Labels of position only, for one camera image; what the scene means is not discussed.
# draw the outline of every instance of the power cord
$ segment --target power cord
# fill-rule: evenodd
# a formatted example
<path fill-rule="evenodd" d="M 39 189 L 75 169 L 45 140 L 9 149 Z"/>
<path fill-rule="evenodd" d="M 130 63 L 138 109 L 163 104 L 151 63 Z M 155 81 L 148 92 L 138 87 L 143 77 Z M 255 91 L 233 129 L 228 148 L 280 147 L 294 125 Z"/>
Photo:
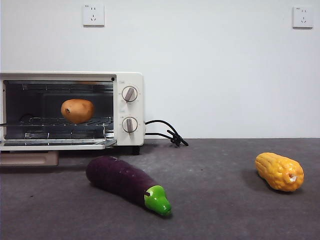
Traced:
<path fill-rule="evenodd" d="M 152 123 L 163 123 L 163 124 L 169 126 L 172 129 L 173 132 L 170 131 L 170 130 L 167 130 L 167 133 L 171 134 L 172 137 L 168 136 L 168 135 L 165 135 L 165 134 L 162 134 L 162 133 L 158 133 L 158 132 L 146 132 L 145 135 L 158 135 L 158 136 L 165 137 L 167 139 L 170 139 L 171 143 L 177 145 L 177 147 L 180 146 L 180 143 L 183 143 L 185 146 L 189 146 L 189 144 L 178 134 L 178 132 L 174 129 L 174 127 L 171 126 L 166 121 L 163 121 L 163 120 L 152 120 L 152 121 L 147 121 L 145 123 L 145 125 L 152 124 Z"/>

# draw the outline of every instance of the white toaster oven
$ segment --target white toaster oven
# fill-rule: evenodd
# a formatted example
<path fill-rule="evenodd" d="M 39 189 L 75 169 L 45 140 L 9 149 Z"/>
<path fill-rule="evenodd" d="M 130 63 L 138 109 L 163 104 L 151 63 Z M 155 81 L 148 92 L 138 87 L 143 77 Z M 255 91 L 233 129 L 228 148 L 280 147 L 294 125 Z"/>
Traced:
<path fill-rule="evenodd" d="M 68 122 L 61 114 L 61 105 L 69 99 L 91 101 L 91 120 Z M 145 132 L 140 73 L 51 71 L 0 75 L 2 166 L 56 165 L 58 150 L 141 146 Z"/>

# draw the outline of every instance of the purple eggplant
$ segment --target purple eggplant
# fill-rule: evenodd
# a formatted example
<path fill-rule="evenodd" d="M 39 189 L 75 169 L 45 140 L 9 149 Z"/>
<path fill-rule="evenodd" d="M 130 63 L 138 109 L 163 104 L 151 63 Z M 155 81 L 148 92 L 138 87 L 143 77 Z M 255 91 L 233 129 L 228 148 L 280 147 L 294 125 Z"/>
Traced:
<path fill-rule="evenodd" d="M 98 188 L 122 196 L 160 215 L 168 216 L 171 213 L 164 188 L 144 171 L 123 160 L 108 156 L 97 157 L 88 164 L 85 174 Z"/>

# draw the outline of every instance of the wall socket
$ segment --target wall socket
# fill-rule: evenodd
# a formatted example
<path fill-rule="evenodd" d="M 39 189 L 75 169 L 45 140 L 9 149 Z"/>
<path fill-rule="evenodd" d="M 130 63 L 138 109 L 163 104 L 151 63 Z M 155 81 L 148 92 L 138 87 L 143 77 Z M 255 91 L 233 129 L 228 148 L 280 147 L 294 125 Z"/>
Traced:
<path fill-rule="evenodd" d="M 86 4 L 82 7 L 83 26 L 104 26 L 105 6 L 103 4 Z"/>
<path fill-rule="evenodd" d="M 293 28 L 311 29 L 314 26 L 313 9 L 309 6 L 293 7 Z"/>

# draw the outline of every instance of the corn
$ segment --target corn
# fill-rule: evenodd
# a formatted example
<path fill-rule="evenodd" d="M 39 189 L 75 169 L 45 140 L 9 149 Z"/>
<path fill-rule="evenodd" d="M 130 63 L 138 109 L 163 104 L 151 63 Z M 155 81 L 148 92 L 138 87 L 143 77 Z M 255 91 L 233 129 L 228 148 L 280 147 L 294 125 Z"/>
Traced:
<path fill-rule="evenodd" d="M 304 170 L 299 162 L 271 152 L 259 154 L 255 167 L 260 177 L 273 189 L 293 192 L 304 183 Z"/>

